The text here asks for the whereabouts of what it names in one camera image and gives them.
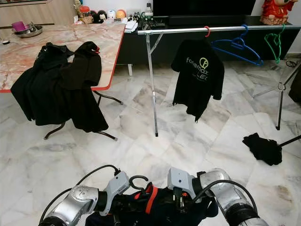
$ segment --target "white tile floor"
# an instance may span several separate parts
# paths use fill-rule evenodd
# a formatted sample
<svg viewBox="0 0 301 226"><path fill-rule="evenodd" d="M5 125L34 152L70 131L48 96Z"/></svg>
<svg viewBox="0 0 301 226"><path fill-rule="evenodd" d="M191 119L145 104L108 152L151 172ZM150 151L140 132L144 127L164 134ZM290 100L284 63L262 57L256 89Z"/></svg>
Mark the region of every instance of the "white tile floor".
<svg viewBox="0 0 301 226"><path fill-rule="evenodd" d="M134 76L129 77L127 67L118 66L112 87L104 94L125 104L101 101L110 127L107 132L117 136L117 142L75 129L71 121L43 140L54 126L35 126L11 94L0 94L0 225L38 225L43 209L55 195L107 163L129 176L146 175L159 187L166 186L170 166L191 174L223 168L247 187L259 215L269 225L301 225L300 141L283 147L283 162L277 166L257 161L242 143L244 136L255 132L278 143L301 133L301 107L287 95L280 131L275 129L278 93L251 96L275 86L282 72L289 69L284 62L279 66L265 62L263 67L226 62L225 68L222 100L210 100L201 119L194 123L185 106L172 106L177 73L168 65L156 66L159 137L154 137L147 67L134 65ZM104 169L85 184L102 189L111 177L112 171ZM227 223L219 213L201 225Z"/></svg>

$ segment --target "wooden cabinet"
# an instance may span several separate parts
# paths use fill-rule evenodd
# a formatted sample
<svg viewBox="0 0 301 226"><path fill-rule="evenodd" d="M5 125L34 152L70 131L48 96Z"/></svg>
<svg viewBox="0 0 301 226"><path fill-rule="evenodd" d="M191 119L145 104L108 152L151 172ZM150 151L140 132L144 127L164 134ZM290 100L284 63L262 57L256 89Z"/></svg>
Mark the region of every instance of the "wooden cabinet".
<svg viewBox="0 0 301 226"><path fill-rule="evenodd" d="M35 24L72 24L76 15L74 0L43 0L24 3L0 4L0 37L11 33L16 21Z"/></svg>

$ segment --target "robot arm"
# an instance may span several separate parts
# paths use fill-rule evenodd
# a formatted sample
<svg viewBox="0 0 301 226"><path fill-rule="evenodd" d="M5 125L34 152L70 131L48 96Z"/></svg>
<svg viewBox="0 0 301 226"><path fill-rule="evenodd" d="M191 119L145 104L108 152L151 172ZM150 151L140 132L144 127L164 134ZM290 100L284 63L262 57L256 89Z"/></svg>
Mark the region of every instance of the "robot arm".
<svg viewBox="0 0 301 226"><path fill-rule="evenodd" d="M182 191L187 192L194 199L197 197L196 194L217 180L230 180L230 177L222 169L198 173L198 177L195 178L183 170L171 168L168 173L168 188L174 191L173 199L176 206L181 209L184 207ZM123 194L128 188L129 179L123 171L111 179L102 192L99 192L97 188L75 186L39 226L75 226L83 214L90 214L93 211L106 216L111 209L114 197ZM268 226L234 185L218 183L212 186L206 195L216 198L230 226Z"/></svg>

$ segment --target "green hanger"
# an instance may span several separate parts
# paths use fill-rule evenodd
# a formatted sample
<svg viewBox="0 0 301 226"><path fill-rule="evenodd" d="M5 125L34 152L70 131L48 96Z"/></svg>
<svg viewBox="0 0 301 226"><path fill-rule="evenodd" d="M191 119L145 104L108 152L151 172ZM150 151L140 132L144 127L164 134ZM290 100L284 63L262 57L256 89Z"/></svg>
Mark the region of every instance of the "green hanger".
<svg viewBox="0 0 301 226"><path fill-rule="evenodd" d="M276 61L276 64L279 64L280 62L280 56L281 56L281 39L280 39L280 36L281 34L283 33L283 31L285 30L285 24L282 24L283 28L282 28L282 31L279 33L279 34L274 34L274 33L270 33L270 34L267 34L266 36L264 36L264 40L267 42L268 46L270 47L270 49L272 50L272 53L274 55L274 58L275 58L275 61ZM268 41L268 38L272 36L274 38L274 43L276 46L279 46L279 55L278 57L276 56L276 53L272 47L272 45L269 43Z"/></svg>

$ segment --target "red statue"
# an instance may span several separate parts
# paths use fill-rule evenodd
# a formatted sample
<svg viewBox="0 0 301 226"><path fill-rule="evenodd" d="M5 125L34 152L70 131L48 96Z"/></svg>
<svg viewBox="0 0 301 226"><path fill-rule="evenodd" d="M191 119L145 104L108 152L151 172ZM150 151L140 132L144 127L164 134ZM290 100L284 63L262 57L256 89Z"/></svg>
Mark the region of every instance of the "red statue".
<svg viewBox="0 0 301 226"><path fill-rule="evenodd" d="M260 21L268 25L285 24L288 19L288 10L298 0L265 0Z"/></svg>

